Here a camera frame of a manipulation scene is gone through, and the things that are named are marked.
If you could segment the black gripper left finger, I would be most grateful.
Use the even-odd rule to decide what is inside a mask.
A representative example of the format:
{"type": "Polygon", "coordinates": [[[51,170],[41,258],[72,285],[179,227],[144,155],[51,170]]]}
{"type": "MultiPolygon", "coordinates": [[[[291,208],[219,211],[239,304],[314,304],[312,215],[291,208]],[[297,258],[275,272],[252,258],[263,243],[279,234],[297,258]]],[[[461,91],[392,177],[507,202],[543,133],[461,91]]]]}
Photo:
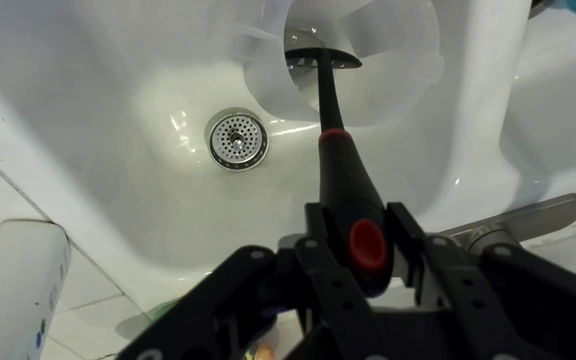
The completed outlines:
{"type": "Polygon", "coordinates": [[[172,302],[119,360],[242,360],[284,311],[303,338],[291,360],[371,360],[383,330],[368,299],[383,292],[383,211],[306,208],[306,234],[276,249],[242,245],[172,302]]]}

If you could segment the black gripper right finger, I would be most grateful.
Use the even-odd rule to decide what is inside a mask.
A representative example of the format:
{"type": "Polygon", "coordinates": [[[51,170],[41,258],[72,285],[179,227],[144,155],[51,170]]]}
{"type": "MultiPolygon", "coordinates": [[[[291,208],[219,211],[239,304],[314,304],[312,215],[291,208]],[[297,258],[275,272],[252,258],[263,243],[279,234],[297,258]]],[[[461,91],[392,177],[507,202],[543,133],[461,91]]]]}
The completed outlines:
{"type": "Polygon", "coordinates": [[[386,209],[413,309],[385,316],[390,360],[576,360],[576,272],[521,245],[473,254],[386,209]]]}

